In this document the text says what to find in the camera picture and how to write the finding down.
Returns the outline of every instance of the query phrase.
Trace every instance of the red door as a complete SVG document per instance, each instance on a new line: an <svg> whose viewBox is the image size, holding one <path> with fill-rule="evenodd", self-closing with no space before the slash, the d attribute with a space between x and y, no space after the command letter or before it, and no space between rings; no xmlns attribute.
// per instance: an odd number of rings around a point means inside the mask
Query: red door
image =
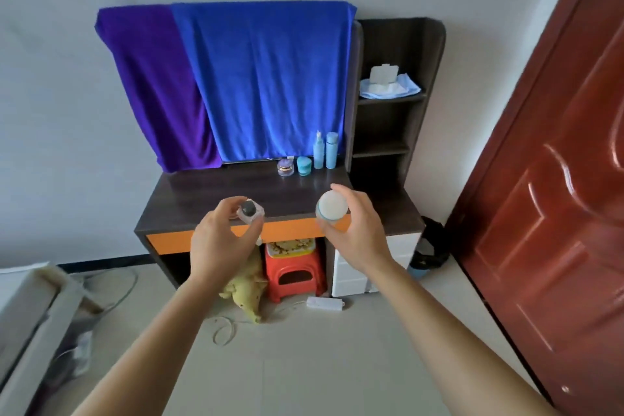
<svg viewBox="0 0 624 416"><path fill-rule="evenodd" d="M573 415L624 414L624 0L579 0L464 210L457 256Z"/></svg>

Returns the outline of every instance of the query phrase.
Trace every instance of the gray wall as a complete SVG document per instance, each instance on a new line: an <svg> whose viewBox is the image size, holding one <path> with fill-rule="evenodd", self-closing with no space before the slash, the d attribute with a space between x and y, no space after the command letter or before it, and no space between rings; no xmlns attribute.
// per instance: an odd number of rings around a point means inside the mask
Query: gray wall
<svg viewBox="0 0 624 416"><path fill-rule="evenodd" d="M184 1L216 0L0 0L0 265L144 252L132 230L160 169L93 24L103 6ZM447 26L406 183L445 219L556 0L348 1Z"/></svg>

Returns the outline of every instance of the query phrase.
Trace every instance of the plush toy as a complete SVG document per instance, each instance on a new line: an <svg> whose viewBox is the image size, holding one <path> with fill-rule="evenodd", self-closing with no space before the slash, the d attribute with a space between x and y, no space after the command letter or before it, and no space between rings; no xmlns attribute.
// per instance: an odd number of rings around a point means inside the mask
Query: plush toy
<svg viewBox="0 0 624 416"><path fill-rule="evenodd" d="M262 320L258 314L258 304L267 283L267 279L262 274L260 249L254 247L243 268L230 280L219 296L225 299L231 297L236 305L245 311L253 322L257 323Z"/></svg>

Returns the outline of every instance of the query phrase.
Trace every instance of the floor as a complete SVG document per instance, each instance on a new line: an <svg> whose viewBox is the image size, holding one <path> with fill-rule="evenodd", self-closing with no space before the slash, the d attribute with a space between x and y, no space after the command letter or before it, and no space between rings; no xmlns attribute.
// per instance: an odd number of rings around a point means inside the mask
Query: floor
<svg viewBox="0 0 624 416"><path fill-rule="evenodd" d="M43 416L70 415L174 292L156 265L135 267L129 297L96 327L90 371L61 388ZM127 269L92 279L103 302L114 302L132 283ZM530 381L478 294L453 260L422 284L490 348ZM169 400L166 415L448 415L425 367L411 349L393 311L379 293L348 299L342 312L263 303L269 323L240 324L226 346L213 343L222 321L204 322ZM215 314L243 321L242 311L220 300ZM227 338L224 331L216 338Z"/></svg>

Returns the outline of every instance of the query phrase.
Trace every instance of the light blue pump bottle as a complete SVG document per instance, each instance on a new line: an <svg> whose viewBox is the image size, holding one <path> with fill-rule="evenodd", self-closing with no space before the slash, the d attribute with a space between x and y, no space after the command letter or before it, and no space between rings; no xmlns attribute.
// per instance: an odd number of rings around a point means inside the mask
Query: light blue pump bottle
<svg viewBox="0 0 624 416"><path fill-rule="evenodd" d="M327 134L327 145L325 146L325 166L328 169L336 168L337 156L338 156L338 133L329 132Z"/></svg>
<svg viewBox="0 0 624 416"><path fill-rule="evenodd" d="M325 157L325 144L323 143L323 135L320 131L316 132L316 141L314 142L314 168L323 169L323 160Z"/></svg>

